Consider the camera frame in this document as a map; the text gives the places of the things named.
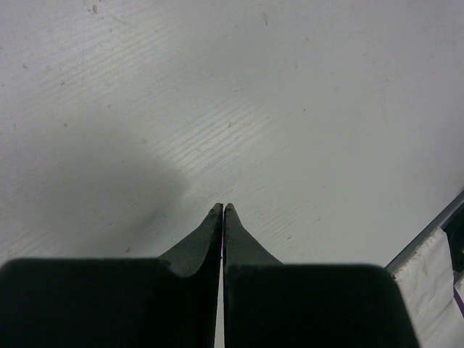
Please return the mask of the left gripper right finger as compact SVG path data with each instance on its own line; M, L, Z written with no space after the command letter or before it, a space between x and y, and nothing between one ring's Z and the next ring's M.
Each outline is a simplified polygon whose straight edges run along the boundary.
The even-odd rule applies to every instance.
M285 264L224 211L227 347L417 347L391 274L375 265Z

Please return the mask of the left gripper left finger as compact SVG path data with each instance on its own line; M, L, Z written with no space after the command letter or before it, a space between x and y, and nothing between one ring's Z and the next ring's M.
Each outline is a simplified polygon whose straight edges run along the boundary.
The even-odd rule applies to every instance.
M3 347L212 347L223 206L158 257L1 267Z

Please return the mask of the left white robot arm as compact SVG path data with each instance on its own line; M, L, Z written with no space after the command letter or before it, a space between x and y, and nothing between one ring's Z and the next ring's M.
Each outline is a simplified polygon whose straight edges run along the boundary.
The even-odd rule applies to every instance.
M290 265L232 204L150 258L11 260L3 347L461 347L463 216L382 268Z

